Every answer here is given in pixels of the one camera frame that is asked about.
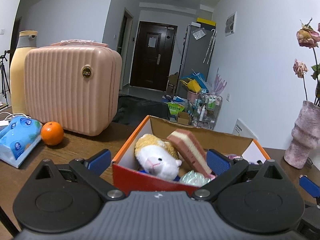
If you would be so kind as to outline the iridescent plastic ball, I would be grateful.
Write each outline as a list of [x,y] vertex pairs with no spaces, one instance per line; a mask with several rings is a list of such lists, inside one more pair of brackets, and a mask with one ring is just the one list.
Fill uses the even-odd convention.
[[179,179],[179,182],[184,185],[202,187],[211,182],[211,179],[206,178],[203,174],[199,172],[189,171]]

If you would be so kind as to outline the purple textured vase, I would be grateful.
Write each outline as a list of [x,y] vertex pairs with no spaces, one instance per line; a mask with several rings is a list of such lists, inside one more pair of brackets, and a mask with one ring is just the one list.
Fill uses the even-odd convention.
[[284,160],[302,169],[319,142],[319,107],[303,101],[302,108],[291,132],[292,141],[285,151]]

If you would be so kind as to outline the blue tissue pack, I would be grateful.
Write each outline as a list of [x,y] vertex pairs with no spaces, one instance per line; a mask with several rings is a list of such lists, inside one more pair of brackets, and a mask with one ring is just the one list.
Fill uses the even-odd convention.
[[19,168],[41,141],[42,124],[32,118],[17,115],[1,130],[1,160]]

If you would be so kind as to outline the yellow box on fridge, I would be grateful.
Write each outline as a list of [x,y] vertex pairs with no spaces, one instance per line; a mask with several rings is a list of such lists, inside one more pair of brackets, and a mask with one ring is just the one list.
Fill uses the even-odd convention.
[[198,17],[196,19],[196,22],[200,23],[200,24],[204,24],[204,25],[210,25],[210,26],[214,26],[214,27],[216,26],[216,22],[211,21],[211,20],[207,20],[207,19],[204,19],[204,18],[200,18],[200,17]]

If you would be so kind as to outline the pink layered sponge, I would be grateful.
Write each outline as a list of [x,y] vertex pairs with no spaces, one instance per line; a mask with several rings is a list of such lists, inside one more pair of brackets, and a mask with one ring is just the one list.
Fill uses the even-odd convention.
[[191,131],[176,129],[167,136],[167,140],[171,142],[192,170],[203,174],[206,178],[214,178],[212,170],[207,165],[206,151]]

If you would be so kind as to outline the pink satin scrunchie bow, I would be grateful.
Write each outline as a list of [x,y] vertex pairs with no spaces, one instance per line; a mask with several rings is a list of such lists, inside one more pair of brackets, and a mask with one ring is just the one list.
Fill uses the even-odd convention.
[[240,158],[241,156],[235,155],[235,154],[229,154],[227,155],[227,158],[230,160],[236,159],[236,158]]

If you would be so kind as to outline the red cardboard pumpkin box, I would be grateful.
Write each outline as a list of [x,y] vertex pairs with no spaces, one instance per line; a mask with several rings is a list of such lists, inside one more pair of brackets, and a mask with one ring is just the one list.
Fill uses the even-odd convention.
[[255,139],[181,125],[146,116],[112,160],[113,184],[132,191],[185,191],[197,187],[182,183],[190,171],[214,179],[219,171],[208,150],[243,157],[249,163],[265,162],[268,154]]

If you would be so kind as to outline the yellow thermos bottle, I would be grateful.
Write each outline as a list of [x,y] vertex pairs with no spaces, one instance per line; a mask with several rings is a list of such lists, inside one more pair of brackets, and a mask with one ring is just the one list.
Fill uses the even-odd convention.
[[24,95],[24,61],[29,51],[36,47],[37,31],[21,31],[10,65],[10,91],[13,113],[27,113]]

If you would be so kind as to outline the white yellow plush hamster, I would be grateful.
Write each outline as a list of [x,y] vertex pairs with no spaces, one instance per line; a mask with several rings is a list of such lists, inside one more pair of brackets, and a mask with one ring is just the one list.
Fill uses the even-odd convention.
[[163,179],[174,179],[182,165],[174,146],[153,134],[145,134],[137,140],[134,154],[143,170]]

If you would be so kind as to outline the pink ribbed suitcase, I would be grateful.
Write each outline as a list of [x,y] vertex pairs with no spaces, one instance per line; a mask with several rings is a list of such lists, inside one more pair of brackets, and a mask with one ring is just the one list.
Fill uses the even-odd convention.
[[99,135],[117,113],[121,67],[121,55],[104,43],[67,40],[32,49],[24,67],[27,114]]

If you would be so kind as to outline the dark brown door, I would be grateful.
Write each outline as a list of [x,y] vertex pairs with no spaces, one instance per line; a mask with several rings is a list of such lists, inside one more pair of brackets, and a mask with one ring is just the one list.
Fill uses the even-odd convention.
[[175,25],[140,21],[130,86],[166,91],[176,32]]

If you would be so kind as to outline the grey refrigerator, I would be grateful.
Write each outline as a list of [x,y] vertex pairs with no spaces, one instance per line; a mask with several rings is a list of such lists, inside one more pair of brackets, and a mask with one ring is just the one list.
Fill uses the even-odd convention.
[[176,90],[177,96],[187,97],[186,87],[181,80],[187,77],[193,78],[195,74],[199,74],[204,81],[207,80],[215,36],[215,25],[191,23],[187,26]]

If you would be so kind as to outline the orange tangerine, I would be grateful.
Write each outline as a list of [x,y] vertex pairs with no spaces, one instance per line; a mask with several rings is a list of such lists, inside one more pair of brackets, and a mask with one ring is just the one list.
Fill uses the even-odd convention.
[[58,122],[47,122],[41,129],[41,139],[46,145],[58,145],[63,140],[63,137],[63,127]]

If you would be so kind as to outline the dried pink roses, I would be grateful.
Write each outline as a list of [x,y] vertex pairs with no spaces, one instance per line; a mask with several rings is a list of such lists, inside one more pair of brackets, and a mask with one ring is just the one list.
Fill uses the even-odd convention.
[[319,23],[313,24],[313,18],[307,22],[301,22],[301,27],[296,32],[298,46],[305,50],[304,57],[294,60],[293,72],[303,80],[305,99],[309,100],[307,81],[313,81],[314,96],[312,102],[319,107]]

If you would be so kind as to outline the black tripod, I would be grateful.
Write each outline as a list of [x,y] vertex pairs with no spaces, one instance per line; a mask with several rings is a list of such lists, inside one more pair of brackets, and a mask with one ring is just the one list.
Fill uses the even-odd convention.
[[1,58],[1,94],[3,98],[5,98],[6,105],[8,106],[8,94],[11,95],[9,81],[7,77],[7,72],[5,70],[4,61],[8,62],[7,55],[9,54],[9,50],[5,50],[4,53],[0,56]]

